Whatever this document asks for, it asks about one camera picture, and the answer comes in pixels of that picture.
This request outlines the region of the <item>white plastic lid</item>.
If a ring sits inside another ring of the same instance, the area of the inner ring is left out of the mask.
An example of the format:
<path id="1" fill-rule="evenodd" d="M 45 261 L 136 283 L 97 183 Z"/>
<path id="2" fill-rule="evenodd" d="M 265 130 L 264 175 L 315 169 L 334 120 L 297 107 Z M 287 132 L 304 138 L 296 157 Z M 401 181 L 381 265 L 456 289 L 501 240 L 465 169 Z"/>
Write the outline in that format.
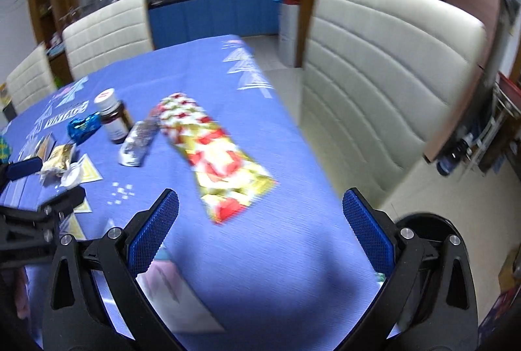
<path id="1" fill-rule="evenodd" d="M 79 163 L 73 163 L 70 167 L 63 173 L 60 186 L 66 189 L 72 189 L 76 186 L 79 186 L 82 183 L 83 179 L 83 169 Z"/>

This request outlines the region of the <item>gold foil wrapper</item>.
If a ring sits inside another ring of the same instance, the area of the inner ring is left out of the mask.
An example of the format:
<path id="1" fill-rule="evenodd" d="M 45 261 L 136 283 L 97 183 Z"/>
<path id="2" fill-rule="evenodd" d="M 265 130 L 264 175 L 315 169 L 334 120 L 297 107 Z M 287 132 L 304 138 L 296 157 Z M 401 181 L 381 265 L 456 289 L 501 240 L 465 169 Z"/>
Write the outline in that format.
<path id="1" fill-rule="evenodd" d="M 63 175 L 71 166 L 76 151 L 76 144 L 60 144 L 53 148 L 50 156 L 42 164 L 40 175 Z"/>

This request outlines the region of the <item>blue foil candy wrapper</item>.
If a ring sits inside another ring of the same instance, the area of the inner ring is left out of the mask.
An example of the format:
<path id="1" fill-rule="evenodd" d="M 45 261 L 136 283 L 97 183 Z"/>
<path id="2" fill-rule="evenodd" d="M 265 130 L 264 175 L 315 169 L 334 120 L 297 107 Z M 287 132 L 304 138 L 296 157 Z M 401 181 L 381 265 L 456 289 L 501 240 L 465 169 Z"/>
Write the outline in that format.
<path id="1" fill-rule="evenodd" d="M 67 124 L 67 134 L 74 144 L 80 145 L 101 127 L 99 113 L 91 113 L 84 119 L 73 119 Z"/>

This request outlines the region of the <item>silver pill blister pack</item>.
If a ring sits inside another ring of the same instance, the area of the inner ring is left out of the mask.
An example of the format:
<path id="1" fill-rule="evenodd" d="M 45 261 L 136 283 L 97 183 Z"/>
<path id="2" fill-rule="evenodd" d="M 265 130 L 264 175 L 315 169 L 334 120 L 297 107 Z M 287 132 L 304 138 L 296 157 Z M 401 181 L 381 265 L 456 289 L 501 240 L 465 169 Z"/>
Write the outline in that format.
<path id="1" fill-rule="evenodd" d="M 118 163 L 128 168 L 140 167 L 158 130 L 156 119 L 136 122 L 119 149 Z"/>

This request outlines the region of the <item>brown medicine bottle white cap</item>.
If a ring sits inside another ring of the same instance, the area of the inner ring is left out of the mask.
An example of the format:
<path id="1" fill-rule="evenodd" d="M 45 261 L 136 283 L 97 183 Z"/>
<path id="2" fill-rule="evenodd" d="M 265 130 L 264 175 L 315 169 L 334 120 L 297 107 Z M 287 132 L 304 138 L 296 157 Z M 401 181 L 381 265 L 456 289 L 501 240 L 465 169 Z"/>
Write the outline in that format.
<path id="1" fill-rule="evenodd" d="M 100 92 L 93 100 L 101 117 L 101 124 L 114 144 L 123 144 L 133 128 L 134 122 L 124 102 L 118 98 L 114 88 Z"/>

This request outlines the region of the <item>red yellow snack wrapper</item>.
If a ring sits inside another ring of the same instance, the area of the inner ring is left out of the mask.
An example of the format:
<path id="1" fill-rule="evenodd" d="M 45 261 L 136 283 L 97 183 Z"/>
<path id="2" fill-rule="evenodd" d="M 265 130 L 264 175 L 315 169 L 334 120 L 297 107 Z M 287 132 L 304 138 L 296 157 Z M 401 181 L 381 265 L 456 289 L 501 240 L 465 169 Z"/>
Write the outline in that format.
<path id="1" fill-rule="evenodd" d="M 182 92 L 155 107 L 161 132 L 188 162 L 210 219 L 237 216 L 276 185 L 262 165 L 244 153 L 228 132 Z"/>

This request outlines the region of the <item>black round trash bin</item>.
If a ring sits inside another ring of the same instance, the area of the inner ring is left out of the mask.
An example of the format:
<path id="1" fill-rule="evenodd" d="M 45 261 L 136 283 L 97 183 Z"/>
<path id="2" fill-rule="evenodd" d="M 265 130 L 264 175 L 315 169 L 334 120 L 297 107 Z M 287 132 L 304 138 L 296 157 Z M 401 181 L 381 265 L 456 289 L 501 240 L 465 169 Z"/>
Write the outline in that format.
<path id="1" fill-rule="evenodd" d="M 422 326 L 443 338 L 449 329 L 477 334 L 477 305 L 469 256 L 456 227 L 442 216 L 421 212 L 397 221 L 424 247 L 417 279 L 398 319 L 400 332 Z"/>

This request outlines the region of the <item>beaded tissue box cover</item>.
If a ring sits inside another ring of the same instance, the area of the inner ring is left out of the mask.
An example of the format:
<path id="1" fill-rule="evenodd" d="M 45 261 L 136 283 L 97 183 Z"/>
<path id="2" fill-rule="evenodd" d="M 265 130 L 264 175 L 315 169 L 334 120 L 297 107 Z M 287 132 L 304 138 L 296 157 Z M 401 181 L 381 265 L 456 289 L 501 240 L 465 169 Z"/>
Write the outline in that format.
<path id="1" fill-rule="evenodd" d="M 3 136 L 0 136 L 0 161 L 7 164 L 11 158 L 11 146 L 6 142 Z"/>

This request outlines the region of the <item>cream chair far left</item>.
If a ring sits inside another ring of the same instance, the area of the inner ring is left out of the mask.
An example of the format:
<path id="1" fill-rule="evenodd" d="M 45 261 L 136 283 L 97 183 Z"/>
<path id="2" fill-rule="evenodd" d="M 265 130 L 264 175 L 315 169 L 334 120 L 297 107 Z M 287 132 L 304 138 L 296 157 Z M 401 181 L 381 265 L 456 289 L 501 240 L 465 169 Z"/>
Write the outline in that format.
<path id="1" fill-rule="evenodd" d="M 6 87 L 17 114 L 57 90 L 44 44 L 39 44 L 8 75 Z"/>

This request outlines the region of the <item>cream chair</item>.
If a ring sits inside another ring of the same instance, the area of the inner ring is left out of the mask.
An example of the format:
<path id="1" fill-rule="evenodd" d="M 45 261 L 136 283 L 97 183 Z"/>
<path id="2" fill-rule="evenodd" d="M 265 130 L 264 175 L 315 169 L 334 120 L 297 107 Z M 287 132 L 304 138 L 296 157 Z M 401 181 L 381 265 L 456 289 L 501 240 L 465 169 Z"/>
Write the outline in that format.
<path id="1" fill-rule="evenodd" d="M 17 114 L 57 90 L 44 44 L 39 44 L 8 75 L 6 87 Z"/>
<path id="2" fill-rule="evenodd" d="M 63 30 L 73 80 L 154 50 L 147 0 L 119 0 Z"/>
<path id="3" fill-rule="evenodd" d="M 440 0 L 314 0 L 299 127 L 334 190 L 383 204 L 456 129 L 486 29 Z"/>

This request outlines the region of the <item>blue patterned tablecloth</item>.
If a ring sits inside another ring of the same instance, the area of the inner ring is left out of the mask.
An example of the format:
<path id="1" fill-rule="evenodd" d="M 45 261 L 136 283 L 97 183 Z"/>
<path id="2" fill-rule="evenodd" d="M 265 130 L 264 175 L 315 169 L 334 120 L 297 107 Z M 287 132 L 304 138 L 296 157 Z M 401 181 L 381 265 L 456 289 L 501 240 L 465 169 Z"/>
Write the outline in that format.
<path id="1" fill-rule="evenodd" d="M 378 292 L 377 276 L 308 144 L 239 38 L 223 36 L 115 62 L 54 92 L 6 132 L 67 141 L 67 124 L 113 89 L 136 121 L 162 126 L 143 164 L 118 162 L 101 128 L 78 152 L 101 180 L 86 185 L 87 238 L 124 226 L 164 189 L 178 217 L 138 281 L 190 350 L 331 350 Z"/>

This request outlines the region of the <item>cream chair far middle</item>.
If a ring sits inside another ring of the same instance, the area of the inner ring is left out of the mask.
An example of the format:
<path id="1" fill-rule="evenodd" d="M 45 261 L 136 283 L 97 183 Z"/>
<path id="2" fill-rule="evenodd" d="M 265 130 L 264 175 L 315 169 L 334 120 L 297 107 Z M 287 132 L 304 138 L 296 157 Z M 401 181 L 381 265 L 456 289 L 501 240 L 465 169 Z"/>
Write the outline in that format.
<path id="1" fill-rule="evenodd" d="M 119 0 L 63 30 L 73 80 L 154 50 L 147 0 Z"/>

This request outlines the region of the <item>blue kitchen counter cabinet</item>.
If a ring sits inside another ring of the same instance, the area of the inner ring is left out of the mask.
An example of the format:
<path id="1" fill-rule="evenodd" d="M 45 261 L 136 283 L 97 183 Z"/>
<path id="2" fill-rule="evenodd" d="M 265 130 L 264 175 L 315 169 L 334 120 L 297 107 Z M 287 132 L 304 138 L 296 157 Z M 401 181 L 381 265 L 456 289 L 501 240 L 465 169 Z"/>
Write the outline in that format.
<path id="1" fill-rule="evenodd" d="M 279 0 L 175 0 L 150 6 L 155 47 L 222 35 L 252 37 L 279 31 Z"/>

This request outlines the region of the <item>cream chair right side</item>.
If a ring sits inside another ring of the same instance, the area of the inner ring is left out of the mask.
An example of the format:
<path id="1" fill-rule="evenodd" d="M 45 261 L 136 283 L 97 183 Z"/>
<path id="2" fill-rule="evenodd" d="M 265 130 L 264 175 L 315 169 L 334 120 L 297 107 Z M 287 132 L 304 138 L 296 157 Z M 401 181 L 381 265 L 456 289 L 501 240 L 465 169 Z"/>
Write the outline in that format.
<path id="1" fill-rule="evenodd" d="M 383 204 L 456 129 L 486 29 L 440 0 L 314 0 L 299 127 L 334 190 Z"/>

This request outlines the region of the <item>white appliance red lid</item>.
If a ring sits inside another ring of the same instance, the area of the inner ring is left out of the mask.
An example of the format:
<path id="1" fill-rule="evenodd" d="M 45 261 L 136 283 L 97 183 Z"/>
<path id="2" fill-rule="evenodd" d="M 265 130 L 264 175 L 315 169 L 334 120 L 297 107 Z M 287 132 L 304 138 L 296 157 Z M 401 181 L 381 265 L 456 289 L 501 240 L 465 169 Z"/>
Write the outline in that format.
<path id="1" fill-rule="evenodd" d="M 299 32 L 299 0 L 279 1 L 279 59 L 285 67 L 295 68 Z"/>

